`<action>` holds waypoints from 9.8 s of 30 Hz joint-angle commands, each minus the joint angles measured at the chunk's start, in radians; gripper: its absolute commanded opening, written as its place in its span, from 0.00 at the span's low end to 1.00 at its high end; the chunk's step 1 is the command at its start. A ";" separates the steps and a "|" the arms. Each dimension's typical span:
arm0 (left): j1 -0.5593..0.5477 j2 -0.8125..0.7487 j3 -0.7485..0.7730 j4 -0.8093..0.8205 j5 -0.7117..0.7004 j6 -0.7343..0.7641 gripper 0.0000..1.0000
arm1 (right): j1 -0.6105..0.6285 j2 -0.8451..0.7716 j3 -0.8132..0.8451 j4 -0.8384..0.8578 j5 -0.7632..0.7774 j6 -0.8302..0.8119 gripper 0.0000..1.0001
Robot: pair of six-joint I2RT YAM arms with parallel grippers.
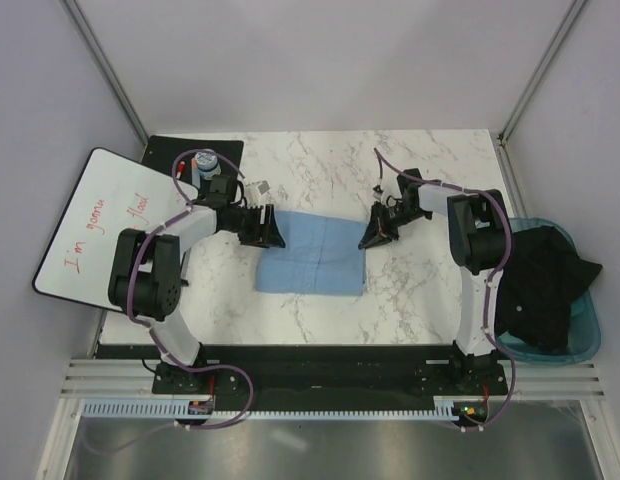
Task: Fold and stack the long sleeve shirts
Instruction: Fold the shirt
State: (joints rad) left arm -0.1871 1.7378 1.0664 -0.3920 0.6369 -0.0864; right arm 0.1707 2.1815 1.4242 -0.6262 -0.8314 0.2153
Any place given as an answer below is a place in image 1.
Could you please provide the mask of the light blue long sleeve shirt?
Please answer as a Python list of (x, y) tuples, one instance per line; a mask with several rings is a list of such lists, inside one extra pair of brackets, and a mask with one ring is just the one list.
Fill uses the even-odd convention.
[(276, 220), (286, 247), (261, 254), (257, 291), (354, 297), (364, 293), (366, 254), (358, 248), (364, 223), (294, 211), (280, 211)]

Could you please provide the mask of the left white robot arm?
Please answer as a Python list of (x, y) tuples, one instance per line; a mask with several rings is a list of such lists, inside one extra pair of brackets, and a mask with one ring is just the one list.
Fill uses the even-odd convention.
[(201, 343), (180, 312), (182, 259), (220, 231), (235, 234), (245, 246), (284, 248), (275, 207), (259, 201), (264, 185), (215, 176), (208, 192), (201, 198), (187, 197), (184, 210), (175, 216), (151, 230), (128, 228), (118, 236), (108, 299), (148, 331), (163, 361), (177, 366), (175, 382), (188, 393), (205, 389), (210, 371), (197, 361)]

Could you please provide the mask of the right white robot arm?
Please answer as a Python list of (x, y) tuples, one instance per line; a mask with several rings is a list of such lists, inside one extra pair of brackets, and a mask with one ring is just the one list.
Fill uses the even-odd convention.
[(386, 200), (373, 187), (370, 220), (358, 248), (367, 250), (399, 239), (399, 229), (434, 215), (447, 219), (449, 250), (461, 274), (461, 317), (454, 343), (465, 356), (496, 349), (496, 291), (513, 246), (512, 230), (498, 190), (464, 189), (424, 180), (417, 169), (397, 176), (400, 196)]

